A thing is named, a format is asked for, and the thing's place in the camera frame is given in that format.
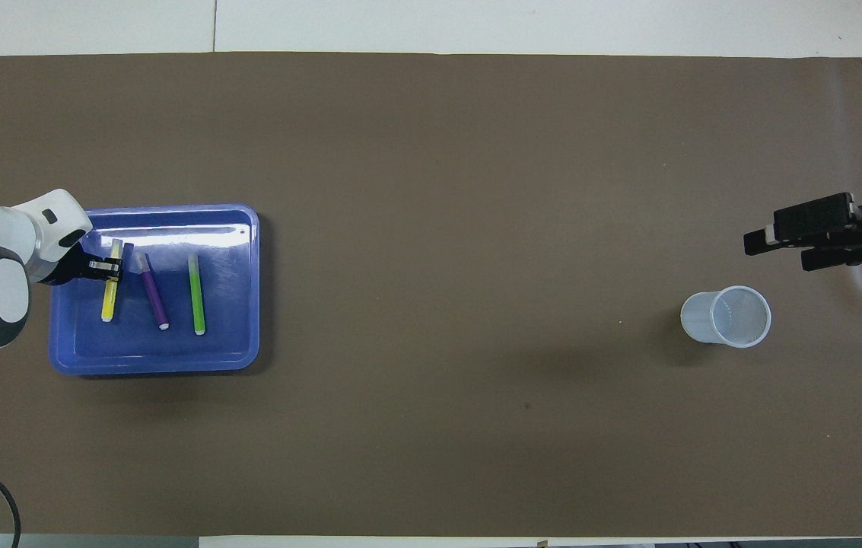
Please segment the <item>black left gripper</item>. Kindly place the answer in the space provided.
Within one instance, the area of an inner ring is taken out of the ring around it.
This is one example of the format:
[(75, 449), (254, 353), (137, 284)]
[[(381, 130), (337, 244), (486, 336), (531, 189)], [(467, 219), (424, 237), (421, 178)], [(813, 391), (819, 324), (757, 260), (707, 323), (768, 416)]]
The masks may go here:
[(76, 279), (120, 283), (123, 279), (123, 267), (134, 266), (135, 247), (132, 242), (124, 243), (123, 260), (116, 257), (94, 257), (80, 244), (76, 244), (56, 263), (52, 271), (39, 281), (39, 284), (63, 285)]

